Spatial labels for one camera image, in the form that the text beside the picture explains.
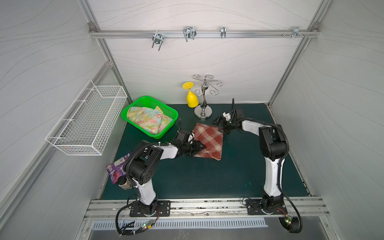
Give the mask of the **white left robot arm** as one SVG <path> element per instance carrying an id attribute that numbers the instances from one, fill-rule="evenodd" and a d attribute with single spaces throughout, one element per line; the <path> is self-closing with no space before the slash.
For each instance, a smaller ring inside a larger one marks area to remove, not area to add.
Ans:
<path id="1" fill-rule="evenodd" d="M 138 201 L 146 207 L 157 201 L 152 178 L 161 160 L 176 159 L 183 155 L 192 157 L 204 149 L 206 146 L 199 140 L 173 140 L 170 143 L 141 141 L 124 165 L 128 181 L 137 192 Z"/>

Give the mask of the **red plaid skirt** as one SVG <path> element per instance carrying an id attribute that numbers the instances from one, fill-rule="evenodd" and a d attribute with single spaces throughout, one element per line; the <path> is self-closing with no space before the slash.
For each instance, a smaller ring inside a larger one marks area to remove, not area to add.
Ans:
<path id="1" fill-rule="evenodd" d="M 222 159 L 224 134 L 220 132 L 220 128 L 197 123 L 193 133 L 195 140 L 206 146 L 204 150 L 195 154 L 194 157 L 215 159 L 217 161 Z"/>

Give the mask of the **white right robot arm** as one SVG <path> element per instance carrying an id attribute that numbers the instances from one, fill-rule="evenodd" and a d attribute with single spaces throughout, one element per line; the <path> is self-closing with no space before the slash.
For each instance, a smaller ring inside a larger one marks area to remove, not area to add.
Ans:
<path id="1" fill-rule="evenodd" d="M 282 173 L 285 158 L 289 153 L 289 142 L 281 125 L 264 123 L 250 118 L 230 119 L 219 116 L 213 121 L 220 131 L 229 134 L 231 130 L 243 130 L 259 137 L 260 151 L 266 161 L 264 195 L 260 208 L 271 215 L 283 206 Z"/>

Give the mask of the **pastel floral skirt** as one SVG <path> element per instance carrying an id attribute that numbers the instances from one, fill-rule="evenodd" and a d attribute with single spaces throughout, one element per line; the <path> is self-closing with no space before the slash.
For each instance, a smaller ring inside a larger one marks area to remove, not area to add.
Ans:
<path id="1" fill-rule="evenodd" d="M 167 116 L 159 106 L 156 106 L 155 109 L 131 107 L 128 110 L 127 118 L 152 135 L 160 134 L 174 120 Z"/>

